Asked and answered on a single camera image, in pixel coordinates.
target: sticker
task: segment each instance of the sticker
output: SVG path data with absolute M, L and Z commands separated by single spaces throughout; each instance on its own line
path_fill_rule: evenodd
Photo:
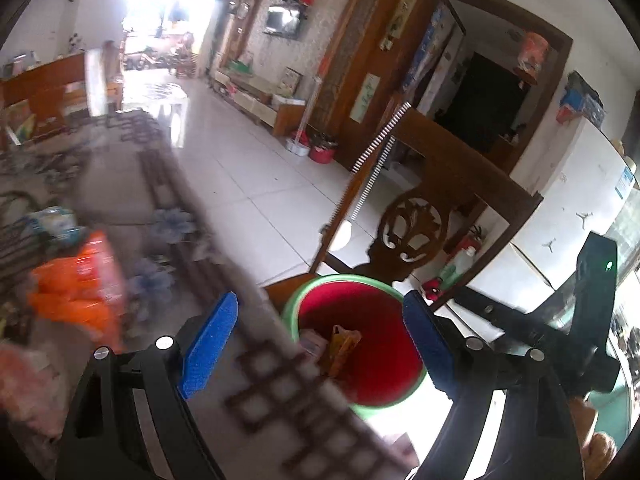
M 358 94 L 356 102 L 353 105 L 351 113 L 349 114 L 349 117 L 357 123 L 361 123 L 364 120 L 364 116 L 369 109 L 369 104 L 373 99 L 373 95 L 376 93 L 376 89 L 378 88 L 379 83 L 380 78 L 377 75 L 367 74 L 366 78 L 364 79 L 364 83 L 362 83 L 360 93 Z
M 631 173 L 631 170 L 628 166 L 625 166 L 625 171 L 622 172 L 622 176 L 616 184 L 616 193 L 622 200 L 629 196 L 629 190 L 633 185 L 633 182 L 634 174 Z

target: refrigerator door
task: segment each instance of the refrigerator door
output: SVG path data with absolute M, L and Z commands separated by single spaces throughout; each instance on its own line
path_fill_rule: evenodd
M 554 177 L 544 200 L 513 238 L 554 288 L 574 272 L 590 231 L 604 234 L 622 209 L 633 175 L 607 138 L 586 119 Z
M 507 245 L 469 284 L 473 290 L 528 313 L 554 293 L 513 247 Z M 491 342 L 502 330 L 468 310 L 449 302 L 452 311 L 482 339 Z

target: white basket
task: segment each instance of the white basket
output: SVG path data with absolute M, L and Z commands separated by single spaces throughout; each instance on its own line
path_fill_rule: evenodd
M 310 147 L 300 144 L 293 139 L 287 139 L 286 148 L 297 156 L 307 156 L 311 151 Z

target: red basket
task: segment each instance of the red basket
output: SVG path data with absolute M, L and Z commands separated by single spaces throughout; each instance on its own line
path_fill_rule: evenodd
M 309 152 L 309 158 L 318 164 L 328 164 L 334 160 L 335 149 L 324 150 L 322 148 L 312 148 Z

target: snack bag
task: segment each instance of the snack bag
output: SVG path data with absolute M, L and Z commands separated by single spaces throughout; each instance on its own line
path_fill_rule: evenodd
M 32 275 L 38 287 L 29 302 L 39 316 L 79 324 L 95 343 L 122 350 L 125 282 L 103 232 L 93 233 L 78 256 L 51 260 Z
M 320 359 L 319 366 L 329 377 L 337 377 L 362 334 L 357 330 L 345 330 L 335 325 L 329 347 Z

